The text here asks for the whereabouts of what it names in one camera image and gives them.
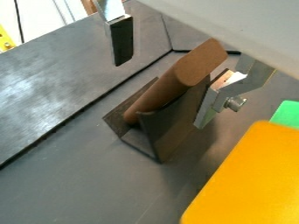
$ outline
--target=yellow object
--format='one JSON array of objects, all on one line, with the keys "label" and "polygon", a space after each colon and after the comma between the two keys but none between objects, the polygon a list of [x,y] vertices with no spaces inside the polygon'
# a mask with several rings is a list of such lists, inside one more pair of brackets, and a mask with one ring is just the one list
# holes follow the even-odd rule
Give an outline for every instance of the yellow object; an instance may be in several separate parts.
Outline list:
[{"label": "yellow object", "polygon": [[0,25],[0,49],[3,52],[15,47],[15,42],[9,38],[5,28]]},{"label": "yellow object", "polygon": [[195,223],[299,223],[298,129],[251,126],[183,214]]}]

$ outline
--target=metal plate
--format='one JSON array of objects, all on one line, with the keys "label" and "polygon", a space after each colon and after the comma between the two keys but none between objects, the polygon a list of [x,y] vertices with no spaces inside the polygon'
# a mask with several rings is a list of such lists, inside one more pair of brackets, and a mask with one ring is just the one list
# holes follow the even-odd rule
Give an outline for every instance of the metal plate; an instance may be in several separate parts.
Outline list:
[{"label": "metal plate", "polygon": [[0,223],[179,223],[248,126],[270,119],[284,99],[299,100],[299,81],[278,73],[246,95],[238,113],[224,110],[200,134],[191,132],[160,165],[120,141],[102,117],[182,56],[162,58],[0,171]]},{"label": "metal plate", "polygon": [[136,1],[135,56],[119,67],[99,15],[0,55],[0,165],[171,50],[162,15]]},{"label": "metal plate", "polygon": [[[208,40],[210,36],[207,34],[195,30],[174,18],[163,15],[163,21],[172,41],[172,49],[175,51],[191,51]],[[238,50],[231,45],[227,45],[226,43],[222,43],[222,45],[228,52],[238,53]]]}]

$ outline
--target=silver bracket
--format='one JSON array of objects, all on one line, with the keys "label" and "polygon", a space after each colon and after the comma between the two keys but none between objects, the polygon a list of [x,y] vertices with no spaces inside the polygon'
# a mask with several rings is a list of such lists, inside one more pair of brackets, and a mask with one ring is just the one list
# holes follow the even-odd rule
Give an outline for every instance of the silver bracket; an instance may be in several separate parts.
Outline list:
[{"label": "silver bracket", "polygon": [[210,85],[194,125],[202,129],[214,116],[226,108],[240,110],[247,99],[239,95],[260,88],[275,69],[246,54],[240,55],[236,72],[226,69]]},{"label": "silver bracket", "polygon": [[94,4],[106,23],[114,62],[120,66],[134,57],[134,18],[120,0],[94,0]]}]

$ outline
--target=white wall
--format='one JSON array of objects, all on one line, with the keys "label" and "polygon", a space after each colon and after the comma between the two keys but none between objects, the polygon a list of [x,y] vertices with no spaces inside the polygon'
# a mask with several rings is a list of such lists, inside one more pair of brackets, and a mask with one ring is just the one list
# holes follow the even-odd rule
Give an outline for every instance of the white wall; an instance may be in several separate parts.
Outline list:
[{"label": "white wall", "polygon": [[[66,0],[66,2],[70,5],[75,20],[83,19],[87,16],[87,12],[80,0]],[[18,0],[24,42],[39,38],[42,35],[63,27],[66,20],[67,24],[74,22],[66,2],[64,0],[56,0],[60,7],[60,10],[58,10],[54,0]],[[0,24],[4,26],[13,42],[20,45],[15,0],[0,0]]]}]

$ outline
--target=bolt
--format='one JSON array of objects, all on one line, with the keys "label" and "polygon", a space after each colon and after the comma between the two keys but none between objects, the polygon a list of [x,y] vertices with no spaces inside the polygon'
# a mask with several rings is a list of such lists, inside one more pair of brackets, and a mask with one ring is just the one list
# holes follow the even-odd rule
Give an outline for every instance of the bolt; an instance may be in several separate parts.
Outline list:
[{"label": "bolt", "polygon": [[230,108],[232,111],[239,112],[246,102],[247,99],[242,98],[240,96],[230,97],[226,101],[224,108]]}]

